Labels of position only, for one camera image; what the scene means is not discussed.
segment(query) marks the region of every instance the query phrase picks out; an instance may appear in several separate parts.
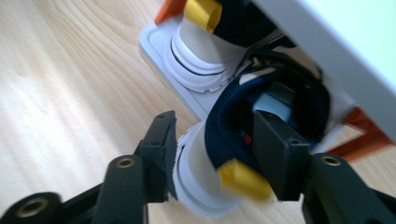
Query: black metal bracket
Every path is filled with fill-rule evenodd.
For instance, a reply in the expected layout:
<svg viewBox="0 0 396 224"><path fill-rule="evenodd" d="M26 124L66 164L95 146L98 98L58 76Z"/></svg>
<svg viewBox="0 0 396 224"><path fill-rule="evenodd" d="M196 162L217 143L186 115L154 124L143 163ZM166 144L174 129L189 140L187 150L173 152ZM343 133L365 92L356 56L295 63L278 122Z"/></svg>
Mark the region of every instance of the black metal bracket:
<svg viewBox="0 0 396 224"><path fill-rule="evenodd" d="M158 115L134 155L114 159L103 184L61 203L52 192L13 204L0 224L148 223L147 203L175 197L172 170L177 150L175 111Z"/></svg>
<svg viewBox="0 0 396 224"><path fill-rule="evenodd" d="M304 195L307 223L396 223L396 200L368 188L342 158L310 155L309 144L277 115L258 111L254 125L253 153L265 177L280 201Z"/></svg>

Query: white platform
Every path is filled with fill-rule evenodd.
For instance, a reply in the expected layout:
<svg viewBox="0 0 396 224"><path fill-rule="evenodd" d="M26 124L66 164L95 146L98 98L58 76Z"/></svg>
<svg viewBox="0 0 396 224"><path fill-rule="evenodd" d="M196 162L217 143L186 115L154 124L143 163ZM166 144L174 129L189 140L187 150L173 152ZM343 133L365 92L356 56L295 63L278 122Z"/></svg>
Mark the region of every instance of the white platform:
<svg viewBox="0 0 396 224"><path fill-rule="evenodd" d="M181 18L174 18L160 26L152 23L140 33L140 44L148 58L151 59L152 64L157 67L164 79L174 88L180 99L184 101L199 120L204 120L225 87L215 92L191 91L178 83L172 77L170 71L165 68L163 65L165 47L170 44L170 38L180 22Z"/></svg>
<svg viewBox="0 0 396 224"><path fill-rule="evenodd" d="M254 2L396 142L396 1Z"/></svg>

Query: yellow plastic piece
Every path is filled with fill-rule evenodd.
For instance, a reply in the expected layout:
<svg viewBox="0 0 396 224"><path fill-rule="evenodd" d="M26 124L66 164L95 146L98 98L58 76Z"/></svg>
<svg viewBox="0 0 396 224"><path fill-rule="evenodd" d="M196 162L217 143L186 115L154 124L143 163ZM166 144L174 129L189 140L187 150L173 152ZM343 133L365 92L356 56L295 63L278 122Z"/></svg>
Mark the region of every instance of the yellow plastic piece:
<svg viewBox="0 0 396 224"><path fill-rule="evenodd" d="M224 163L218 168L217 173L224 189L246 196L253 201L261 202L273 195L268 181L237 159Z"/></svg>
<svg viewBox="0 0 396 224"><path fill-rule="evenodd" d="M188 0L184 18L213 34L221 17L222 5L216 0Z"/></svg>

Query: wooden floor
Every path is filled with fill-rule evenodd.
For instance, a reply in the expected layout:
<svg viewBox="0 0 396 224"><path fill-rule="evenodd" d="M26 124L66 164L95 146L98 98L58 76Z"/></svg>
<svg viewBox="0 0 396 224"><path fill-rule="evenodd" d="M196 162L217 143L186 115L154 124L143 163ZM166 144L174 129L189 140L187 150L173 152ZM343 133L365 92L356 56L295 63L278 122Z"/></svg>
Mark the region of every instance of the wooden floor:
<svg viewBox="0 0 396 224"><path fill-rule="evenodd" d="M139 46L162 3L0 0L0 214L36 192L67 200L100 183L159 113L176 111L177 136L196 123ZM352 165L396 195L395 161L389 147ZM152 204L149 215L151 223L304 222L299 203L276 199L244 202L219 220L175 200Z"/></svg>

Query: white plastic base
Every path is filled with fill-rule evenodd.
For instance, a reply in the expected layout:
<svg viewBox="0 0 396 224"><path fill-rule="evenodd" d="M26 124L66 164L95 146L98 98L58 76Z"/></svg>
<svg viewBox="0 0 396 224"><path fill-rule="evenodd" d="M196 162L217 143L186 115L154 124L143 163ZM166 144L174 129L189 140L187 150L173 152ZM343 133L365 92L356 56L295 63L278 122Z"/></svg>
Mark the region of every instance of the white plastic base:
<svg viewBox="0 0 396 224"><path fill-rule="evenodd" d="M140 33L140 44L148 58L151 59L152 64L156 65L160 74L163 75L164 79L171 85L180 99L184 101L199 120L204 120L225 86L214 92L192 91L175 80L171 71L164 66L163 59L166 47L168 47L172 34L177 30L181 19L181 17L176 17L159 26L154 23L148 25Z"/></svg>

